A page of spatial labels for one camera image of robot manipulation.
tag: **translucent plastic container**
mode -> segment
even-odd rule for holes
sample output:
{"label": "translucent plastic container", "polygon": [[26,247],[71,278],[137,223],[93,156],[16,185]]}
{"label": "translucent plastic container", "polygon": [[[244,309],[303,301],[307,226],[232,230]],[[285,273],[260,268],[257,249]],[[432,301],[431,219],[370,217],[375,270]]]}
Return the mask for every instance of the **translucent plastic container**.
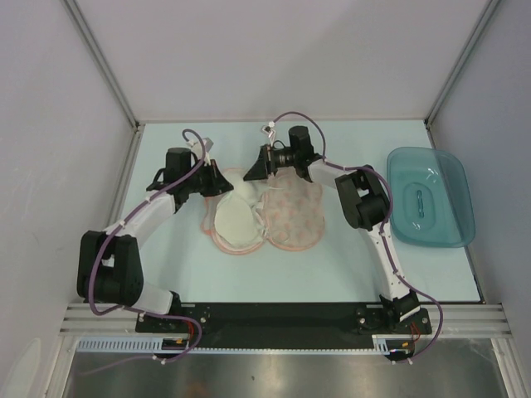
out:
{"label": "translucent plastic container", "polygon": [[462,247],[475,236],[465,169],[453,155],[398,148],[387,158],[395,236],[412,245]]}

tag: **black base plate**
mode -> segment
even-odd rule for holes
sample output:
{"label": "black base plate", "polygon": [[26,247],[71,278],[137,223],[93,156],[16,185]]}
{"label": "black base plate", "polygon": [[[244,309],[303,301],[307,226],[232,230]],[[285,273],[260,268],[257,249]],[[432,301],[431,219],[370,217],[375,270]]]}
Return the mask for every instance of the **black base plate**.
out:
{"label": "black base plate", "polygon": [[[194,303],[179,315],[202,325],[202,348],[339,350],[373,348],[373,334],[411,335],[415,323],[430,334],[427,310],[389,325],[381,307],[367,303]],[[180,321],[145,316],[136,332],[188,333]]]}

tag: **fabric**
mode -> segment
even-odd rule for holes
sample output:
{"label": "fabric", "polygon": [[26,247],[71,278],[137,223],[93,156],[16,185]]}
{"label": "fabric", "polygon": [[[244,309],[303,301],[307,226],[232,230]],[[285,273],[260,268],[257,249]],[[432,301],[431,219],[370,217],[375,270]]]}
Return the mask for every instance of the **fabric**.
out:
{"label": "fabric", "polygon": [[292,167],[263,182],[244,182],[245,171],[223,176],[234,190],[205,201],[202,230],[224,252],[245,255],[268,240],[282,250],[306,250],[324,234],[323,190]]}

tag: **white table surface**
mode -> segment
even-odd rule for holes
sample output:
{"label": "white table surface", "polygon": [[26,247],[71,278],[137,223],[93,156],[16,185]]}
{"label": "white table surface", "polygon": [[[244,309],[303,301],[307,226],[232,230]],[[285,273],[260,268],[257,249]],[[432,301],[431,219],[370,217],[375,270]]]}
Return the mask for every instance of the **white table surface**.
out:
{"label": "white table surface", "polygon": [[[145,196],[145,188],[164,166],[168,148],[184,146],[181,132],[195,129],[214,142],[210,154],[220,169],[249,168],[266,143],[263,123],[148,124],[129,183],[124,215]],[[280,122],[277,138],[304,122]],[[430,147],[424,124],[414,121],[322,122],[327,157],[336,163],[371,164],[386,175],[387,155],[404,146]],[[315,150],[317,131],[310,127]],[[313,248],[289,252],[266,243],[249,255],[222,253],[201,232],[203,198],[194,194],[159,227],[141,249],[144,277],[188,302],[373,302],[378,301],[374,260],[360,234],[343,218],[335,190],[324,189],[326,231]],[[441,301],[480,299],[464,249],[424,248],[395,239],[409,281]]]}

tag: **metal floor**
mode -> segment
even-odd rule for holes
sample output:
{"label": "metal floor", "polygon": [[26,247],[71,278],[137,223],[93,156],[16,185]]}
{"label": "metal floor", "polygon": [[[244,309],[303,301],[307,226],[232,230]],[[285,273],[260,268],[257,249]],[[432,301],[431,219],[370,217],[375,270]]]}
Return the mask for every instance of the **metal floor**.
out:
{"label": "metal floor", "polygon": [[[72,374],[125,358],[77,353]],[[70,377],[64,398],[507,397],[490,340],[443,340],[414,360],[344,355],[196,354],[161,366],[129,362]]]}

